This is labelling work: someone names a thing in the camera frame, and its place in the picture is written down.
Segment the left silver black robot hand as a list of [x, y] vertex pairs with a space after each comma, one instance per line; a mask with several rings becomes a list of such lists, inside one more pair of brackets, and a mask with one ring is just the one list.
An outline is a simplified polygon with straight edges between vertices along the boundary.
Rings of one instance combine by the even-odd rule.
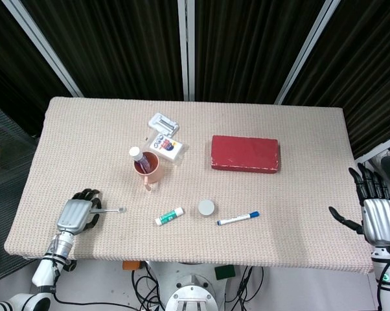
[[94, 228], [102, 210], [99, 195], [100, 191], [97, 189], [84, 189], [74, 194], [65, 204], [57, 221], [58, 230], [78, 235]]

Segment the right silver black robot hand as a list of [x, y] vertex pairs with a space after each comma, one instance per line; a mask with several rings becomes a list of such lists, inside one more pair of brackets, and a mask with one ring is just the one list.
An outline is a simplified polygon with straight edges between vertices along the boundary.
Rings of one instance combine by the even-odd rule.
[[358, 164], [358, 170], [349, 168], [361, 206], [361, 223], [346, 219], [333, 207], [328, 210], [333, 218], [363, 235], [370, 245], [390, 248], [390, 193], [384, 179], [377, 172]]

